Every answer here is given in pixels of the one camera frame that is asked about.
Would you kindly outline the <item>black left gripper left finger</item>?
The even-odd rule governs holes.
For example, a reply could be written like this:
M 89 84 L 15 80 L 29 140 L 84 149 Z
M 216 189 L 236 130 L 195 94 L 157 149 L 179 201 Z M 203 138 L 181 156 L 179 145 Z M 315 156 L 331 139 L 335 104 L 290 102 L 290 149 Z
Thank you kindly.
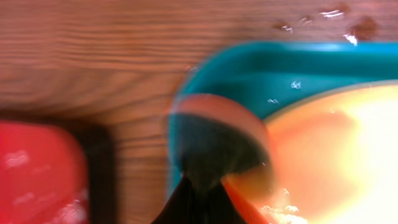
M 152 224 L 201 224 L 200 200 L 190 180 L 183 176 Z

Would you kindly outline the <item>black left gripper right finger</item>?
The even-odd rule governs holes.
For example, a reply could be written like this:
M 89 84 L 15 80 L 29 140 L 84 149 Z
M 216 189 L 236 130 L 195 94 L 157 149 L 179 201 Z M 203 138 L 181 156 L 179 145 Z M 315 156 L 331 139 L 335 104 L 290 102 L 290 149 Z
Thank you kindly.
M 246 224 L 221 182 L 202 197 L 201 212 L 202 224 Z

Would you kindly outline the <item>orange green scrub sponge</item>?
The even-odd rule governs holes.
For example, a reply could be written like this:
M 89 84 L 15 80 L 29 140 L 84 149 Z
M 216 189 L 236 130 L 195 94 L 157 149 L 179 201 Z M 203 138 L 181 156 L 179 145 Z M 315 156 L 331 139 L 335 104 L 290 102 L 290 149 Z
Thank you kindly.
M 170 194 L 183 179 L 199 195 L 223 182 L 255 194 L 274 188 L 269 130 L 240 103 L 220 95 L 187 95 L 172 105 L 168 119 L 175 166 Z

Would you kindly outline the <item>yellow-green plate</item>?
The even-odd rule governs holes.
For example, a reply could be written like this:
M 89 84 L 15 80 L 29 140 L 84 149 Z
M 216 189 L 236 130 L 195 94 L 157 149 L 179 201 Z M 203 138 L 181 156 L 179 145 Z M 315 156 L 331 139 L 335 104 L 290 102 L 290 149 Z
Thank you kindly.
M 246 222 L 397 222 L 397 82 L 314 96 L 266 127 L 271 170 L 223 182 Z

